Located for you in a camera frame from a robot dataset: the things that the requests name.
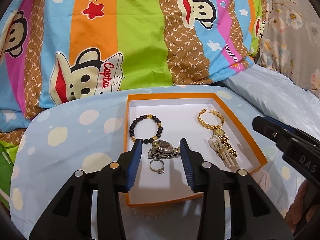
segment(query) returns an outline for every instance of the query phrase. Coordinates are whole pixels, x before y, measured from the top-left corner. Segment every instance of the light blue sheet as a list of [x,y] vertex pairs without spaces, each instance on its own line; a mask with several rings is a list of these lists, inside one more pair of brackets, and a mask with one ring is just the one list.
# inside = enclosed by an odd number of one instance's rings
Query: light blue sheet
[[[281,74],[259,67],[247,69],[226,81],[266,114],[295,125],[315,137],[320,133],[319,100],[294,85]],[[174,86],[105,93],[71,101],[42,112],[28,127],[21,141],[11,182],[10,212],[13,223],[28,238],[36,221],[71,174],[82,167],[86,157],[105,153],[117,160],[123,151],[126,98],[132,93],[215,92],[236,114],[255,139],[269,163],[254,175],[269,198],[285,215],[304,178],[282,160],[275,144],[252,130],[251,122],[262,113],[247,100],[225,87]],[[90,124],[81,124],[84,111],[94,109],[99,116]],[[105,133],[104,123],[109,120]],[[57,127],[65,141],[48,140]],[[201,213],[201,198],[185,203],[153,208],[131,209],[121,196],[122,217],[128,240],[194,240]],[[230,236],[230,207],[226,204],[227,234]],[[93,238],[97,239],[96,213],[92,214]]]

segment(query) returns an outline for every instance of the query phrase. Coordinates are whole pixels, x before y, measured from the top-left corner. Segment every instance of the white heart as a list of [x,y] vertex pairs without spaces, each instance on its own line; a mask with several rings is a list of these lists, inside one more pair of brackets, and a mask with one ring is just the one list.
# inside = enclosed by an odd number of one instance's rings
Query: white heart
[[55,2],[55,3],[62,3],[63,0],[53,0],[53,2]]

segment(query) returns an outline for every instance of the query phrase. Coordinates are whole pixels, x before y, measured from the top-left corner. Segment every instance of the orange star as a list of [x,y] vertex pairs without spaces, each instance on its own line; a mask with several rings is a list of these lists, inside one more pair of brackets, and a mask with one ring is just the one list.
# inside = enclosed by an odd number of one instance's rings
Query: orange star
[[231,65],[231,67],[236,67],[236,68],[240,69],[239,63],[234,63]]

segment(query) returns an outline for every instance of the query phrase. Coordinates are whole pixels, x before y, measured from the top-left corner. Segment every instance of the silver watch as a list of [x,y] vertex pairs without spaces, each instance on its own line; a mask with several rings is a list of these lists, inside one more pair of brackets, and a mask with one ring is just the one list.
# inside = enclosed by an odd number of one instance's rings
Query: silver watch
[[148,152],[148,159],[172,159],[180,157],[180,148],[173,148],[172,144],[163,140],[152,143],[152,148]]

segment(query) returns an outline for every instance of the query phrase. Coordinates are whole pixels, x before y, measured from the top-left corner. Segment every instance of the colorful blanket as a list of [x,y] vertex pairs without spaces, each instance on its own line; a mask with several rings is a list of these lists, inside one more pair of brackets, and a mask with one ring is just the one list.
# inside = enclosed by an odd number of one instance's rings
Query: colorful blanket
[[266,0],[14,0],[0,21],[0,131],[90,95],[226,79],[253,64],[265,11]]

